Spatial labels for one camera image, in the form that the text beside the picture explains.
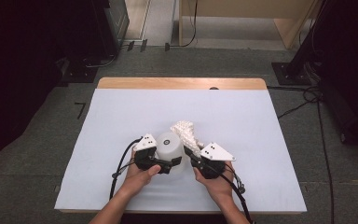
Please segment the white table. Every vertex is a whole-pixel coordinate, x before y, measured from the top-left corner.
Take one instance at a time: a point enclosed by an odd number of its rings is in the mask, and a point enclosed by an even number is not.
[[[162,90],[196,86],[248,90]],[[178,120],[194,122],[195,135],[201,142],[214,141],[237,158],[233,165],[246,187],[244,198],[252,214],[307,211],[265,83],[246,78],[101,80],[66,169],[55,209],[102,209],[108,202],[111,174],[127,145],[145,133],[158,137]],[[188,166],[181,174],[155,176],[131,200],[127,212],[219,212],[186,162]],[[125,174],[119,177],[116,189]],[[235,194],[234,198],[241,207]]]

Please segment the gray carpet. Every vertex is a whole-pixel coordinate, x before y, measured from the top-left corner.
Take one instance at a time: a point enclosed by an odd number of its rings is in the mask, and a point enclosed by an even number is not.
[[[289,62],[290,50],[171,49],[122,50],[101,68],[93,84],[57,87],[25,133],[0,152],[0,224],[88,223],[93,214],[63,214],[53,209],[58,188],[101,77],[261,77],[276,86],[271,62]],[[277,115],[304,102],[301,92],[270,90]],[[81,105],[86,103],[78,118]],[[321,103],[328,161],[334,186],[335,223],[358,223],[358,146],[340,143],[339,129]],[[255,216],[258,223],[331,223],[328,173],[316,105],[305,105],[280,119],[308,212]],[[181,223],[181,217],[158,223]],[[192,223],[182,217],[182,223]]]

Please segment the floor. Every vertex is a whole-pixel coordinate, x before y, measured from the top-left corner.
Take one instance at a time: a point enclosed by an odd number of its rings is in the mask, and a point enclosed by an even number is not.
[[[175,17],[173,3],[173,0],[151,0],[144,33],[144,38],[148,38],[145,51],[122,50],[114,62],[99,69],[94,83],[55,88],[25,133],[0,152],[0,224],[88,223],[95,216],[63,214],[53,208],[101,77],[261,77],[268,85],[278,86],[270,63],[290,62],[296,48],[285,49],[279,43],[271,21],[244,21],[252,32],[245,34],[246,43],[239,43],[232,30],[218,33],[219,39],[214,39],[212,26],[202,28],[207,21],[198,20],[200,30],[195,46],[165,51],[165,42],[177,41],[177,21],[164,19],[159,26],[164,27],[163,31],[153,32],[151,20],[159,15]],[[304,103],[302,92],[269,90],[269,93],[277,115]],[[86,104],[82,113],[81,105],[76,103]],[[308,212],[255,216],[257,223],[358,223],[358,146],[341,144],[340,130],[328,105],[320,106],[325,151],[316,104],[303,106],[279,120]],[[224,223],[221,216],[126,215],[122,220],[122,223],[217,222]]]

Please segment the wooden table edge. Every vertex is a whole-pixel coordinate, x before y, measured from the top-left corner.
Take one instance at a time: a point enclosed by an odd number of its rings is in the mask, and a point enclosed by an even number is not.
[[[266,90],[262,78],[225,77],[103,77],[97,89],[144,90]]]

